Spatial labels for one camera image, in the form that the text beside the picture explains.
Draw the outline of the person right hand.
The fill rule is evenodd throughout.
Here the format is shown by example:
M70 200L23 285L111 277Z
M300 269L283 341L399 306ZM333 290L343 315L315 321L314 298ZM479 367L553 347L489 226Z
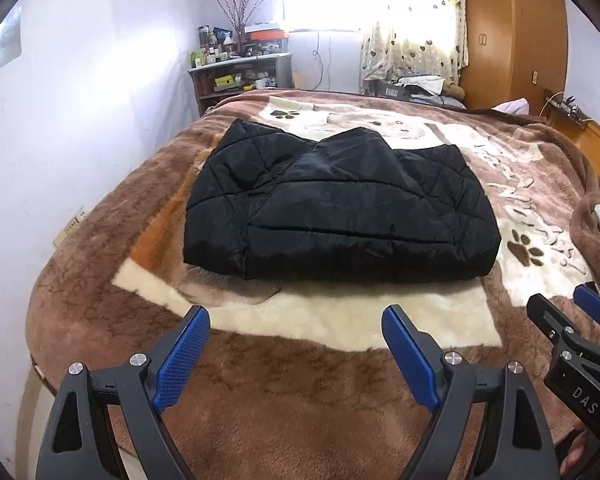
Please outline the person right hand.
M582 420L577 419L573 424L573 429L577 430L577 437L572 441L569 451L566 457L560 464L560 475L563 477L568 472L572 471L575 466L580 462L585 449L586 440L588 440L588 428L585 427Z

